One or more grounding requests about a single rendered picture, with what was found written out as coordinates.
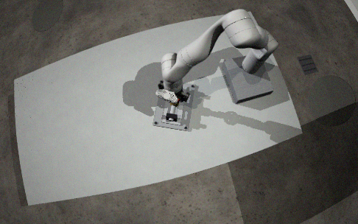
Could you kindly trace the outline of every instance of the floor grate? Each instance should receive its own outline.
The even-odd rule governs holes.
[[[304,74],[311,74],[314,72],[318,72],[318,69],[313,62],[311,55],[306,55],[302,57],[298,57],[298,61],[300,62],[300,65],[302,66]]]

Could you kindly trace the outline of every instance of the concrete floor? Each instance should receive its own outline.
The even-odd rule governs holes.
[[[0,2],[0,223],[358,223],[358,110],[329,127],[314,119],[307,101],[312,84],[327,75],[344,79],[358,97],[358,23],[343,0],[65,0],[60,19],[45,32],[32,26],[39,3]],[[239,8],[280,43],[274,55],[303,135],[171,181],[26,205],[15,150],[14,79],[126,35]],[[319,72],[303,74],[297,60],[303,55],[312,55]]]

